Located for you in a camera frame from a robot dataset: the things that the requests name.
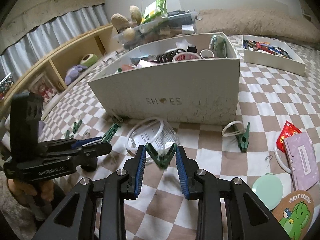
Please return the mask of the green clothespin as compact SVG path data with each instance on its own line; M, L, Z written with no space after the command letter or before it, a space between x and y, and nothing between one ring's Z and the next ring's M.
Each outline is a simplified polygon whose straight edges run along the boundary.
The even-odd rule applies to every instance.
M247 126L239 129L235 135L238 142L238 147L242 153L246 153L249 146L249 128L250 123L248 122Z
M119 129L119 125L117 123L112 124L112 126L108 129L108 131L101 137L101 142L110 142L117 130Z
M146 143L145 149L156 165L163 170L166 170L176 153L177 144L173 143L168 150L155 150L153 145L149 142Z

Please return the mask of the green clothespin on bed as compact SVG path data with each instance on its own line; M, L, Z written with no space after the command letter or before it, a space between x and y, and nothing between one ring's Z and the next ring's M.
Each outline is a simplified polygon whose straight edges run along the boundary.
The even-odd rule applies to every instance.
M248 122L247 126L239 129L235 135L238 142L238 147L242 153L246 153L249 146L249 128L250 123Z

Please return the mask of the purple plush toy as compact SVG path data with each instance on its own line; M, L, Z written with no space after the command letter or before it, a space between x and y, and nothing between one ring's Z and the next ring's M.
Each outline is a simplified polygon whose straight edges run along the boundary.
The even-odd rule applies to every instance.
M72 66L69 70L67 70L66 77L65 77L65 84L68 86L74 80L76 80L83 70L86 70L88 67L83 65L76 65Z

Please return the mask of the red snack packet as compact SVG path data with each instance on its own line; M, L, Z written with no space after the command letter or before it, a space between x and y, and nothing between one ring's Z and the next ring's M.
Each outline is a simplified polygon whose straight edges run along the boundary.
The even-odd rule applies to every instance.
M298 129L295 125L293 125L291 122L286 121L283 129L281 130L281 133L276 140L276 147L281 152L286 153L285 146L284 146L284 139L291 137L295 134L300 134L301 130Z

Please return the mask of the green avocado plush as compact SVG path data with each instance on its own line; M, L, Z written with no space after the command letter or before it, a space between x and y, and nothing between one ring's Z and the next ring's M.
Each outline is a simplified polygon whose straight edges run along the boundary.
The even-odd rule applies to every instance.
M95 64L97 61L98 61L98 56L97 55L95 55L95 54L87 54L81 59L80 64L82 66L90 67L93 64Z

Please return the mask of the grey curtain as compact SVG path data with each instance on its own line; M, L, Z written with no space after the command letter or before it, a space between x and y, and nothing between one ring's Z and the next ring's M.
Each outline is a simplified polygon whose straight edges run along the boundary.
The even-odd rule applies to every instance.
M39 25L1 53L1 78L18 80L31 66L67 41L108 24L105 5L81 8Z

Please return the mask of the white shoe box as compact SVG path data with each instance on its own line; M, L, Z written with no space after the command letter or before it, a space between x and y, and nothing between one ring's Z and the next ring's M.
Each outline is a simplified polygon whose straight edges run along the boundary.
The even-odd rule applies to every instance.
M160 117L172 122L226 125L236 116L240 60L230 40L226 57L166 62L121 71L133 58L161 55L187 41L198 51L209 48L211 33L151 42L109 64L89 86L115 118Z

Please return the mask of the beige plush toy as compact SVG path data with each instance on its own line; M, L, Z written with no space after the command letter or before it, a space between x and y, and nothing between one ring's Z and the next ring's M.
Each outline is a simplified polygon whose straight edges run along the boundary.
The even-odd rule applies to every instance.
M127 17L121 14L113 14L111 17L111 24L116 28L117 32L121 33L127 28L135 27L140 25L142 22L142 14L139 8L135 5L131 5L129 8L130 17L129 20Z

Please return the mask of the white shallow tray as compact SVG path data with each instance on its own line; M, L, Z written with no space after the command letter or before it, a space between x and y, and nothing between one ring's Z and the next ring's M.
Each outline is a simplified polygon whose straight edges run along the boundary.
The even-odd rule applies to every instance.
M304 76L305 63L285 42L252 35L242 36L244 61Z

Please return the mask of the clear packing tape roll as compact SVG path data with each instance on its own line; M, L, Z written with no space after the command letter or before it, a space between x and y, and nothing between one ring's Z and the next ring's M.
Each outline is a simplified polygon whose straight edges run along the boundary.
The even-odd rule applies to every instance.
M178 61L188 61L188 60L201 60L202 58L196 54L196 53L191 53L191 52L182 52L176 54L172 61L173 62L178 62Z

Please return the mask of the brown tape roll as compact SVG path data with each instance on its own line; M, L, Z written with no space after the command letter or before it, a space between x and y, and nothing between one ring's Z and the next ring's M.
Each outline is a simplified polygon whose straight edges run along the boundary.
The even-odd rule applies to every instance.
M210 49L203 49L200 51L200 57L206 60L206 59L213 59L215 56L213 51L211 51Z

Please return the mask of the floral fabric pouch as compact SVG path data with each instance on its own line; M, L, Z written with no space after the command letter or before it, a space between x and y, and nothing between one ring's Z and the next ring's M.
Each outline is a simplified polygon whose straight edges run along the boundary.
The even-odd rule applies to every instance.
M214 53L215 57L226 58L226 39L222 35L213 35L209 43L209 49Z

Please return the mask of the green white wipes pack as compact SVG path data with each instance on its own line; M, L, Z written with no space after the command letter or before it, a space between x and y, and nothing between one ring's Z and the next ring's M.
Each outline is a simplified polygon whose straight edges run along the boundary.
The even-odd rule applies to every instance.
M167 0L155 0L144 11L141 24L149 23L159 18L167 18Z

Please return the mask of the beige quilted blanket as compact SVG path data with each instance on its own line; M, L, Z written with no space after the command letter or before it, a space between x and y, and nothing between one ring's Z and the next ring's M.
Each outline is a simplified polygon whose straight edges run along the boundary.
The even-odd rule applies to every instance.
M199 33L223 32L227 35L275 37L292 43L316 46L319 29L301 16L275 9L200 10L196 21Z

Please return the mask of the clear plastic storage bin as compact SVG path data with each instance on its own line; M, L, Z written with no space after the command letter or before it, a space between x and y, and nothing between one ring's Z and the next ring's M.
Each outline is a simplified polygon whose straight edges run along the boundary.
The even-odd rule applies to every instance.
M152 22L131 27L114 38L125 50L131 50L150 42L195 34L198 14L196 11L173 11L167 18L160 17Z

